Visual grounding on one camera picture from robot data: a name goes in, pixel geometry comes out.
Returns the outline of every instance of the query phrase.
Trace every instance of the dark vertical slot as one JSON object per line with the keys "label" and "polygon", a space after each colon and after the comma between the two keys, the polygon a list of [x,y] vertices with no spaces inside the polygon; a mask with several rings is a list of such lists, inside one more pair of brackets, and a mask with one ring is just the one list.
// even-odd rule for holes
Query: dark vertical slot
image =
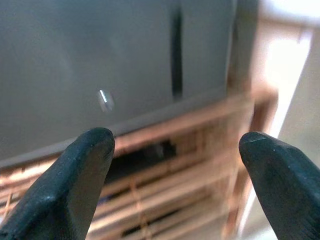
{"label": "dark vertical slot", "polygon": [[181,98],[183,91],[182,21],[181,7],[177,7],[171,22],[171,81],[174,99]]}

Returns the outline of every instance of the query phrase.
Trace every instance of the wooden rack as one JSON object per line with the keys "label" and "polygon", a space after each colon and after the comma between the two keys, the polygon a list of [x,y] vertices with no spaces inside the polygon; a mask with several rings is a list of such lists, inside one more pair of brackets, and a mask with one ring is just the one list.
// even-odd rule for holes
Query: wooden rack
{"label": "wooden rack", "polygon": [[[205,226],[215,226],[214,239],[232,236],[251,188],[238,142],[249,130],[268,131],[277,97],[263,87],[118,136],[116,157],[164,140],[177,156],[105,185],[87,239],[189,239]],[[3,218],[57,157],[1,172]]]}

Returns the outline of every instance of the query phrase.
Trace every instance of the dark gray surface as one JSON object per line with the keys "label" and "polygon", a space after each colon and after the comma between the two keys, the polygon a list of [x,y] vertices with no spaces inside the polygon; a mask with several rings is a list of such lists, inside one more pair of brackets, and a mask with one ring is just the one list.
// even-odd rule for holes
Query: dark gray surface
{"label": "dark gray surface", "polygon": [[232,1],[181,2],[183,95],[171,106],[174,2],[1,1],[0,167],[61,151],[92,127],[119,135],[223,97]]}

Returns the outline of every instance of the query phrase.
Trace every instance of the wooden slat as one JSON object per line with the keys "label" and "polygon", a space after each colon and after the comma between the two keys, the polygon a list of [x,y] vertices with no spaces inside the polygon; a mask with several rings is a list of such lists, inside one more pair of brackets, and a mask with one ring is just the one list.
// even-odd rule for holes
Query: wooden slat
{"label": "wooden slat", "polygon": [[[173,201],[175,199],[181,199],[183,197],[189,196],[198,189],[210,185],[221,178],[227,177],[229,174],[229,169],[222,169],[213,176],[203,174],[194,179],[190,179],[189,181],[186,181],[184,184],[172,187],[168,190],[161,192],[160,194],[151,196],[147,199],[143,199],[140,202],[140,211],[149,211],[150,209],[160,207],[165,203],[169,203],[170,201]],[[93,221],[88,232],[94,232],[104,227],[112,226],[120,221],[124,221],[126,219],[135,217],[140,213],[140,211],[134,205],[122,208],[119,211],[116,211],[105,217],[99,218],[96,221]]]}
{"label": "wooden slat", "polygon": [[129,182],[132,179],[134,179],[136,184],[139,185],[147,181],[151,181],[152,179],[161,177],[168,172],[175,172],[185,168],[187,165],[196,164],[202,161],[207,155],[207,153],[203,153],[202,155],[191,153],[188,155],[176,156],[146,170],[134,173],[130,176],[122,177],[116,182],[112,182],[108,184],[107,187],[104,187],[101,191],[100,197],[105,197],[128,189]]}
{"label": "wooden slat", "polygon": [[15,186],[13,188],[8,188],[8,189],[5,189],[5,190],[2,190],[2,191],[0,191],[0,199],[5,198],[6,196],[8,196],[9,193],[16,194],[16,193],[19,193],[19,192],[24,192],[25,190],[30,188],[30,186],[32,184],[33,184],[33,182],[27,182],[25,184],[18,185],[18,186]]}
{"label": "wooden slat", "polygon": [[9,213],[9,205],[11,203],[11,199],[12,199],[12,192],[8,195],[8,198],[7,198],[7,201],[6,201],[6,205],[5,205],[5,211],[4,211],[4,214],[3,214],[3,217],[5,218],[8,213]]}
{"label": "wooden slat", "polygon": [[213,211],[208,211],[205,214],[201,214],[197,217],[194,217],[190,220],[184,221],[178,226],[175,226],[171,229],[165,230],[159,235],[154,236],[153,240],[173,240],[182,237],[200,227],[210,224],[213,221],[217,220],[220,217],[226,216],[232,209],[237,206],[229,206],[229,208],[225,206],[218,206]]}
{"label": "wooden slat", "polygon": [[[228,163],[231,165],[230,162],[231,155],[227,152],[224,155],[220,154],[213,159],[206,160],[205,162],[201,162],[198,164],[193,165],[185,170],[178,171],[175,174],[168,175],[165,178],[155,181],[153,183],[147,184],[146,186],[137,189],[137,194],[139,195],[140,199],[144,199],[148,196],[161,192],[165,189],[168,189],[172,186],[176,186],[177,184],[181,184],[189,179],[196,177],[197,175],[206,173],[208,170],[211,171],[213,166],[217,166],[222,162],[227,165]],[[115,211],[120,207],[128,205],[134,201],[131,192],[122,194],[121,196],[117,196],[115,199],[112,199],[106,203],[102,203],[97,206],[94,216],[98,217],[102,214],[106,214],[110,211]]]}
{"label": "wooden slat", "polygon": [[[153,221],[167,213],[171,213],[172,211],[184,208],[188,205],[201,201],[203,199],[212,199],[211,192],[205,187],[201,188],[198,191],[194,192],[194,194],[187,196],[183,199],[178,199],[175,202],[167,203],[164,206],[151,209],[150,211],[146,211],[144,213],[146,219],[150,222]],[[87,239],[88,240],[117,240],[124,231],[132,228],[133,226],[138,226],[140,224],[139,218],[131,219],[130,221],[126,221],[120,225],[117,225],[114,228],[107,228],[105,231],[100,231],[98,234],[94,234],[94,232],[89,233]]]}
{"label": "wooden slat", "polygon": [[[219,206],[219,203],[213,199],[204,199],[202,201],[196,202],[173,215],[165,217],[159,221],[156,221],[147,227],[148,234],[154,236],[155,234],[164,231],[168,228],[173,227],[176,224],[181,223],[187,219],[190,219],[198,214],[203,213],[204,211],[210,212],[213,211],[216,207]],[[144,231],[142,229],[129,234],[126,237],[122,237],[122,240],[143,240],[145,239]]]}
{"label": "wooden slat", "polygon": [[34,182],[42,173],[44,173],[54,162],[50,160],[40,166],[35,166],[28,171],[17,172],[9,176],[0,176],[0,190],[6,188],[14,188],[15,186],[24,184],[25,182]]}
{"label": "wooden slat", "polygon": [[13,203],[9,203],[8,206],[2,207],[0,209],[0,215],[5,214],[5,212],[10,212],[12,209],[14,209],[14,207],[17,205],[18,202],[13,202]]}

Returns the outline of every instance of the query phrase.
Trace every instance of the black object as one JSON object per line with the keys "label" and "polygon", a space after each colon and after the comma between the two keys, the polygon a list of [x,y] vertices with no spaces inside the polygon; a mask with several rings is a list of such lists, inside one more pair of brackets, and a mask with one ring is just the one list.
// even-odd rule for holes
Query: black object
{"label": "black object", "polygon": [[163,163],[174,156],[176,156],[176,148],[168,140],[128,152],[114,159],[104,183],[110,184],[156,164]]}
{"label": "black object", "polygon": [[84,240],[115,148],[94,128],[70,144],[0,226],[0,240]]}
{"label": "black object", "polygon": [[175,99],[182,96],[182,11],[180,5],[172,14],[171,22],[171,81],[172,95]]}
{"label": "black object", "polygon": [[240,140],[242,161],[280,240],[320,239],[320,170],[298,148],[259,132]]}

